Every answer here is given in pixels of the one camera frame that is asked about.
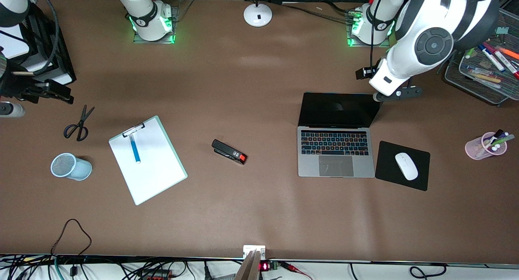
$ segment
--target clipboard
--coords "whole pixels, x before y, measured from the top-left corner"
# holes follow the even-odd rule
[[[187,178],[187,173],[164,130],[154,116],[133,133],[141,162],[137,164],[130,139],[123,133],[109,140],[115,159],[135,205],[158,195]]]

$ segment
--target scissors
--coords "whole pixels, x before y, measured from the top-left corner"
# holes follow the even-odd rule
[[[83,127],[83,124],[95,108],[96,107],[92,107],[92,109],[89,110],[89,112],[87,113],[87,105],[85,105],[83,107],[83,112],[81,113],[81,119],[79,120],[79,122],[77,124],[70,124],[69,126],[65,127],[65,130],[63,131],[63,136],[65,136],[65,138],[70,138],[70,136],[72,136],[72,133],[74,133],[74,131],[76,131],[76,129],[78,129],[79,127],[79,133],[77,134],[76,140],[85,140],[85,138],[87,138],[88,136],[88,129],[87,127]]]

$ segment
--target computer mouse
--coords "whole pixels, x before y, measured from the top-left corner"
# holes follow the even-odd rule
[[[395,160],[406,180],[412,181],[418,177],[418,170],[409,154],[401,152],[395,156]]]

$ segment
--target white lamp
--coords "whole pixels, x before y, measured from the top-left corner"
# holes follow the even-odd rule
[[[256,0],[256,3],[245,8],[243,18],[253,27],[263,27],[272,20],[272,10],[266,4],[258,3]]]

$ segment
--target clipboard clip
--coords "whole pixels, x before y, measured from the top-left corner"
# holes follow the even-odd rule
[[[143,122],[143,123],[139,123],[139,124],[135,125],[134,127],[132,127],[132,128],[130,128],[130,129],[124,131],[124,132],[122,133],[122,136],[123,136],[124,138],[126,138],[126,137],[128,137],[128,136],[134,134],[135,132],[137,132],[137,131],[143,129],[144,127],[146,127],[146,126],[144,125],[144,122]]]

